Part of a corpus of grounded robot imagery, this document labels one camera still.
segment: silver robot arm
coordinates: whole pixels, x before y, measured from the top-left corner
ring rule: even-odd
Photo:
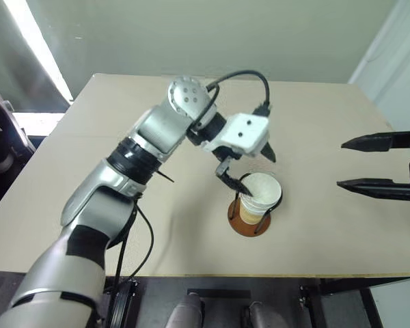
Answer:
[[[221,161],[216,175],[229,187],[249,190],[227,171],[231,159],[275,155],[269,138],[269,102],[254,114],[225,120],[217,113],[218,84],[203,87],[178,77],[167,97],[147,111],[109,157],[103,159],[67,201],[59,238],[26,274],[2,327],[93,327],[105,284],[105,251],[122,240],[146,183],[187,136]]]

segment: round wooden base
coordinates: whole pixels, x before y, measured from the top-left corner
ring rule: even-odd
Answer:
[[[247,224],[240,217],[240,198],[238,198],[236,201],[234,217],[231,218],[232,208],[234,207],[234,202],[235,201],[232,201],[232,203],[230,204],[230,207],[228,208],[228,221],[230,225],[232,226],[232,229],[234,229],[239,234],[246,236],[246,237],[260,236],[267,230],[267,228],[271,224],[270,214],[267,215],[261,229],[257,233],[255,233],[255,229],[258,227],[258,224]]]

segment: white paper cup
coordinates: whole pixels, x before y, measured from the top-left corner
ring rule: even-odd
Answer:
[[[263,214],[278,203],[282,188],[276,179],[267,173],[253,173],[242,180],[253,197],[241,194],[240,218],[247,224],[257,224]]]

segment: table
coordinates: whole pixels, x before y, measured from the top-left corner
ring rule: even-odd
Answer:
[[[0,271],[27,272],[57,238],[66,200],[140,115],[167,94],[169,77],[95,74],[41,144],[0,203]],[[264,97],[257,81],[231,80],[217,99],[223,115],[251,112]],[[336,186],[352,178],[408,181],[409,150],[340,149],[360,135],[391,130],[354,85],[271,82],[271,138],[276,164],[233,162],[233,176],[274,172],[284,199],[256,238],[235,233],[226,213],[234,193],[214,177],[217,159],[189,141],[162,165],[140,201],[155,247],[139,275],[357,277],[410,275],[410,203],[375,200]],[[148,250],[138,218],[123,275]],[[114,274],[119,247],[107,252]]]

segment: black cable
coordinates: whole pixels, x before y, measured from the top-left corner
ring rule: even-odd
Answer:
[[[122,282],[121,284],[124,284],[125,282],[127,282],[129,279],[132,279],[138,271],[140,271],[140,269],[143,267],[143,265],[146,263],[146,261],[148,260],[150,253],[152,253],[152,249],[153,249],[153,244],[154,244],[154,235],[153,235],[153,229],[152,229],[152,225],[150,224],[148,218],[144,215],[143,211],[140,209],[140,207],[137,205],[137,210],[139,212],[139,214],[143,217],[143,220],[146,222],[146,224],[148,225],[149,228],[149,232],[150,232],[150,246],[149,246],[149,250],[148,253],[146,254],[145,258],[143,259],[143,261],[141,262],[141,264],[135,269],[135,271],[127,278],[124,280],[124,282]]]
[[[195,126],[196,123],[200,122],[200,120],[205,116],[205,114],[208,112],[211,106],[215,103],[217,96],[219,95],[219,92],[220,92],[220,87],[217,84],[213,89],[216,89],[214,91],[213,97],[211,97],[210,101],[208,101],[208,104],[206,104],[205,108],[202,110],[202,112],[197,117],[196,121],[194,121],[194,123],[192,123],[191,126]]]
[[[134,270],[134,272],[132,272],[132,274],[127,277],[125,280],[123,280],[122,282],[120,282],[117,286],[116,289],[118,290],[120,288],[120,286],[124,285],[128,280],[132,279],[138,271],[140,271],[140,269],[143,267],[143,265],[146,263],[146,261],[148,260],[150,253],[152,253],[153,250],[153,245],[154,245],[154,233],[153,233],[153,229],[152,229],[152,225],[150,224],[148,218],[144,215],[143,211],[140,209],[140,207],[138,207],[138,204],[136,204],[137,210],[139,212],[139,214],[143,217],[143,220],[146,222],[148,228],[149,228],[149,232],[150,232],[150,246],[149,246],[149,250],[146,254],[146,256],[144,257],[144,259],[141,261],[140,265]],[[103,292],[109,292],[109,291],[114,291],[114,287],[115,285],[113,284],[110,287],[107,287],[103,290]]]
[[[238,70],[236,72],[232,72],[232,73],[229,73],[227,75],[223,75],[222,77],[219,77],[217,80],[209,83],[206,86],[206,89],[208,91],[211,91],[214,88],[216,88],[220,82],[231,79],[232,77],[236,77],[238,75],[255,75],[256,77],[258,77],[262,81],[262,83],[264,84],[264,90],[266,92],[266,100],[264,101],[264,103],[266,105],[270,104],[269,82],[267,82],[267,79],[263,74],[261,74],[260,72],[257,72],[256,70]]]
[[[128,242],[128,236],[129,236],[129,232],[127,232],[124,235],[124,239],[122,241],[122,248],[120,248],[120,254],[118,255],[117,269],[115,270],[114,283],[111,287],[112,288],[111,297],[109,298],[109,305],[108,305],[108,312],[107,312],[107,319],[106,319],[107,325],[111,323],[112,316],[113,316],[114,301],[115,301],[115,296],[117,295],[117,292],[118,292],[118,281],[120,279],[120,272],[122,270],[123,256],[124,256],[124,251],[126,249],[126,244]]]

